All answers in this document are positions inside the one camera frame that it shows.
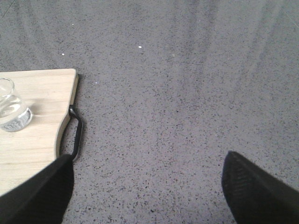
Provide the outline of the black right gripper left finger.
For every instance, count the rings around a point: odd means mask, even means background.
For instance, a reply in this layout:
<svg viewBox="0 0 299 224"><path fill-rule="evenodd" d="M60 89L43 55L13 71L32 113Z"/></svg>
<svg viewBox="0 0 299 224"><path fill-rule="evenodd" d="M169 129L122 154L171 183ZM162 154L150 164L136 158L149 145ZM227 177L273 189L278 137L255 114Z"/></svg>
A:
<svg viewBox="0 0 299 224"><path fill-rule="evenodd" d="M72 196L72 157L64 154L0 197L2 224L60 224Z"/></svg>

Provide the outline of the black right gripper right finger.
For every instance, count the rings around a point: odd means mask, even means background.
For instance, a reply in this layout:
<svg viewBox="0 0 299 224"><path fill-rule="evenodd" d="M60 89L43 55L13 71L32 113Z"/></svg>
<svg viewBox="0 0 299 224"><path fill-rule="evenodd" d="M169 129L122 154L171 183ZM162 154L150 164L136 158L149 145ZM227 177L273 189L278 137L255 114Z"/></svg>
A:
<svg viewBox="0 0 299 224"><path fill-rule="evenodd" d="M299 193L243 155L228 152L221 185L238 224L297 224Z"/></svg>

